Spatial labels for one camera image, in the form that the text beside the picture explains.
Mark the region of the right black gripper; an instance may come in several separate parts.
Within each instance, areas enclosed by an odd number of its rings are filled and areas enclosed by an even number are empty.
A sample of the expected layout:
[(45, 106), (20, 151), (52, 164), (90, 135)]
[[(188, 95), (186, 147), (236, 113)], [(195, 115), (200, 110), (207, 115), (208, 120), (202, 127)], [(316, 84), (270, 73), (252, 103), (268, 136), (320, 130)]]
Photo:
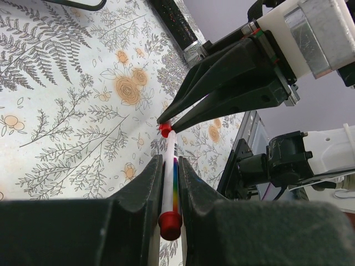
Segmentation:
[(256, 21), (248, 22), (242, 32), (248, 38), (189, 70), (158, 123), (190, 109), (173, 124), (174, 131), (184, 131), (215, 118), (299, 102), (297, 78), (272, 33)]

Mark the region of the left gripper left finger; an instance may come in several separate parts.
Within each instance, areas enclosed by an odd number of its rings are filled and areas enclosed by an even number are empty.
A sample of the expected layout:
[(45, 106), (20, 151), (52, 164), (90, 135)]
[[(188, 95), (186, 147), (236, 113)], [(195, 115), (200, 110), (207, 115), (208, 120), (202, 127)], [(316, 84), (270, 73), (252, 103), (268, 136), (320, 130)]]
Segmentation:
[(106, 199), (1, 202), (2, 265), (158, 265), (163, 158)]

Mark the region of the floral patterned table mat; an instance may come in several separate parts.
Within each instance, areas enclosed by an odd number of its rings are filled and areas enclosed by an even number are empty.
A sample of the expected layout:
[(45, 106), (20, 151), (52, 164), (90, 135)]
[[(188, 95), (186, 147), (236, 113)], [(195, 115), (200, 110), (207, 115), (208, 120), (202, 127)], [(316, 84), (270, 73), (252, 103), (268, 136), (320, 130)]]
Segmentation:
[[(147, 1), (1, 2), (1, 202), (106, 199), (165, 151), (188, 68)], [(181, 264), (160, 239), (158, 265)]]

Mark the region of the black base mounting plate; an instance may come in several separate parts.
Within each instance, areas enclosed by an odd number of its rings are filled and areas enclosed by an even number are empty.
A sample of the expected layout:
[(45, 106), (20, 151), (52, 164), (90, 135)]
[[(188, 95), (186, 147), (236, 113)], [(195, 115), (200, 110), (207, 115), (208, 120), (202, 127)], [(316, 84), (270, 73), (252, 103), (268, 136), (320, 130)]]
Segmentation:
[(251, 156), (253, 153), (246, 140), (243, 138), (235, 140), (217, 187), (218, 193), (230, 200), (250, 199), (251, 192), (244, 185), (239, 163)]

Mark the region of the black silver microphone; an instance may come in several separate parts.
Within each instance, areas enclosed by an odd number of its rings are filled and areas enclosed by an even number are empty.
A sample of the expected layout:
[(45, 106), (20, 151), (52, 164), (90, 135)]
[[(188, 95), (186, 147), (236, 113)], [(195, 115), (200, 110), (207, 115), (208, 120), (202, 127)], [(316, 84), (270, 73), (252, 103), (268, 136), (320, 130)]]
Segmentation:
[(155, 9), (157, 15), (182, 50), (187, 65), (192, 68), (201, 60), (198, 50), (202, 44), (182, 11), (175, 1), (150, 0), (148, 2)]

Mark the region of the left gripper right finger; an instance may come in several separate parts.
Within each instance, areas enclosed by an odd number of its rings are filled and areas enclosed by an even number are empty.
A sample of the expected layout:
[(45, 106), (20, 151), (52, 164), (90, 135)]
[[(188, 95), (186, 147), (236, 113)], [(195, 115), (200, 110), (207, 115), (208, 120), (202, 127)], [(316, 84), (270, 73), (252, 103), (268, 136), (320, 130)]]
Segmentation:
[(354, 229), (329, 203), (232, 201), (179, 159), (185, 265), (353, 265)]

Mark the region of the red marker cap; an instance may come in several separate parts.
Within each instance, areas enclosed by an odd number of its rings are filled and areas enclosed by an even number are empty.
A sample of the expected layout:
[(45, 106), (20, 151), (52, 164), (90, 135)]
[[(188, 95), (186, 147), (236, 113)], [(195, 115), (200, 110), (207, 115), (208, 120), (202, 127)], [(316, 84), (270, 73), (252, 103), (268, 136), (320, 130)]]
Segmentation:
[(167, 121), (159, 125), (159, 131), (164, 138), (168, 138), (169, 133), (172, 131), (171, 121)]

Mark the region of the red whiteboard marker pen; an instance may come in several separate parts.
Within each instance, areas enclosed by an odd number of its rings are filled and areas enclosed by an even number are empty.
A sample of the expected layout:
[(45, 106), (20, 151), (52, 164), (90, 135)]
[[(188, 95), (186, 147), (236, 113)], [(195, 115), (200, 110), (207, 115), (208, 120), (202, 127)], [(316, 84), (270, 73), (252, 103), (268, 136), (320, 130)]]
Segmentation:
[(179, 160), (175, 131), (170, 131), (164, 155), (163, 195), (158, 219), (160, 235), (174, 241), (181, 235), (182, 215), (179, 196)]

